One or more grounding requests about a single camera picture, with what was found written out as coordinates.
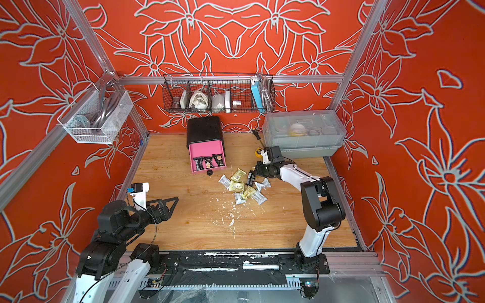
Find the black cookie packet with picture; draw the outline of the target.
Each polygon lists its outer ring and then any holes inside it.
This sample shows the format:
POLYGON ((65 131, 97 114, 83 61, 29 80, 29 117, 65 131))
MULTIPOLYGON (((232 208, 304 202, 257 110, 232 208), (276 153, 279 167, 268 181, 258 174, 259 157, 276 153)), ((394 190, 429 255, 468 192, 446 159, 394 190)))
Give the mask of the black cookie packet with picture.
POLYGON ((213 160, 213 157, 204 157, 203 158, 205 169, 211 169, 213 167, 212 160, 213 160))

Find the pink top drawer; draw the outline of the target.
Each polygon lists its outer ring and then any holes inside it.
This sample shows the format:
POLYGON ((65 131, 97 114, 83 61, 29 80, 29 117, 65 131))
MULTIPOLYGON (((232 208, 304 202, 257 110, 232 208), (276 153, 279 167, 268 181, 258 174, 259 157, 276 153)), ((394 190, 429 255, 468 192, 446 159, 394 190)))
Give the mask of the pink top drawer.
POLYGON ((189 160, 191 166, 191 173, 192 174, 202 174, 207 173, 208 175, 212 175, 216 170, 222 170, 227 167, 226 164, 226 154, 224 150, 224 144, 221 141, 207 141, 203 143, 195 143, 189 146, 189 160), (212 157, 213 154, 222 154, 225 166, 218 167, 215 160, 213 159, 213 167, 211 169, 203 169, 196 171, 195 170, 195 163, 193 158, 195 157, 212 157))

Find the black pink drawer cabinet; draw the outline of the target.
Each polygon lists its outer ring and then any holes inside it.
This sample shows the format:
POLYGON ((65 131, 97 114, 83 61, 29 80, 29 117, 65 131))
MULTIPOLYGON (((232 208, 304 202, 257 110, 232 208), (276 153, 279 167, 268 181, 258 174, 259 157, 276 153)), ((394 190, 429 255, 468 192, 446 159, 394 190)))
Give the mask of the black pink drawer cabinet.
POLYGON ((195 143, 221 141, 224 144, 220 117, 207 116, 189 119, 186 131, 186 147, 195 143))

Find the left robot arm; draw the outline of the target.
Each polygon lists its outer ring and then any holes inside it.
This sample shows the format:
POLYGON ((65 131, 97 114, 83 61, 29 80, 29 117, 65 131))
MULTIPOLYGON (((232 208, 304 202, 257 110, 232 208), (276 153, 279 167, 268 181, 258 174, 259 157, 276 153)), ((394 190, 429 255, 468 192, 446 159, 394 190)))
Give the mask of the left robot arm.
POLYGON ((178 201, 177 197, 156 199, 145 207, 139 204, 132 207, 122 200, 108 203, 98 216, 99 228, 91 243, 81 253, 74 302, 103 302, 119 270, 125 273, 110 302, 131 302, 149 274, 160 274, 162 286, 169 285, 178 272, 180 257, 161 255, 154 243, 138 244, 126 264, 119 262, 128 245, 138 239, 146 227, 172 217, 178 201))

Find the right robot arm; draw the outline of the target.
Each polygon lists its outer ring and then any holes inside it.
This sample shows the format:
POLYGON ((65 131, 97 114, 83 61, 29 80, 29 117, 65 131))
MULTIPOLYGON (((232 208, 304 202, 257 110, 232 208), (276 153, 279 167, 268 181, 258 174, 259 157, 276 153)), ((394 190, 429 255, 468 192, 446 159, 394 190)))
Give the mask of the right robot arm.
POLYGON ((317 272, 323 265, 321 254, 324 243, 346 218, 335 181, 331 177, 318 177, 304 171, 293 160, 282 156, 278 146, 265 147, 256 155, 261 158, 255 165, 256 175, 278 178, 301 193, 307 227, 296 245, 294 262, 301 272, 317 272))

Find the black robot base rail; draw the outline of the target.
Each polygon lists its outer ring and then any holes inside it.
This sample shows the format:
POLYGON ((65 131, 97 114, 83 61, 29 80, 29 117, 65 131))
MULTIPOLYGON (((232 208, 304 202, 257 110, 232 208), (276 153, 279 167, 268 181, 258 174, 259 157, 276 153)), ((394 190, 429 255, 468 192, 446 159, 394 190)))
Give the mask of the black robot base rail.
POLYGON ((327 257, 306 258, 292 249, 161 251, 147 289, 192 287, 289 287, 318 281, 330 272, 327 257))

